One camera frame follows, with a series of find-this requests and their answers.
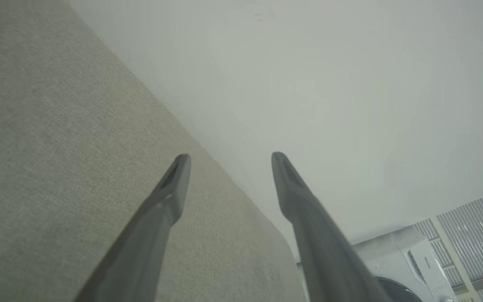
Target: white washing machine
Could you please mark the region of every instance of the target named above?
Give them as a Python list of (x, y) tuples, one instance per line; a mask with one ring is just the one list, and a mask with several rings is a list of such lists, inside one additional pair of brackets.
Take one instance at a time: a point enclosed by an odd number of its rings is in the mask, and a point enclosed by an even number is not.
[(361, 242), (353, 249), (395, 302), (456, 300), (428, 239), (413, 227)]

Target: white wall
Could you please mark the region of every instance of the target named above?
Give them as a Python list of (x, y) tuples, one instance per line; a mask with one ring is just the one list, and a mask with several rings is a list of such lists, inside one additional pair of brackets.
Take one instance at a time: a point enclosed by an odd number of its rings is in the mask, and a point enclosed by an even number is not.
[(294, 252), (272, 151), (352, 242), (483, 197), (483, 1), (72, 6)]

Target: white object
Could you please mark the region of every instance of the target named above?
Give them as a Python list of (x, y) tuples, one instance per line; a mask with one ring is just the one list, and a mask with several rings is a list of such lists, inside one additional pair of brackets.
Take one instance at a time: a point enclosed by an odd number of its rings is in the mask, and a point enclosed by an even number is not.
[(375, 277), (400, 283), (422, 302), (448, 302), (456, 298), (428, 239), (412, 227), (361, 242), (353, 248)]

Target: sofa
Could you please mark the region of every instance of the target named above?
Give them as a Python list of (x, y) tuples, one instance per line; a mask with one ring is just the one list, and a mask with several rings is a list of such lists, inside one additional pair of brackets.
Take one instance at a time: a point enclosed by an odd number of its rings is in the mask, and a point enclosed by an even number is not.
[(0, 302), (70, 302), (180, 153), (156, 301), (303, 300), (272, 223), (64, 0), (0, 0)]

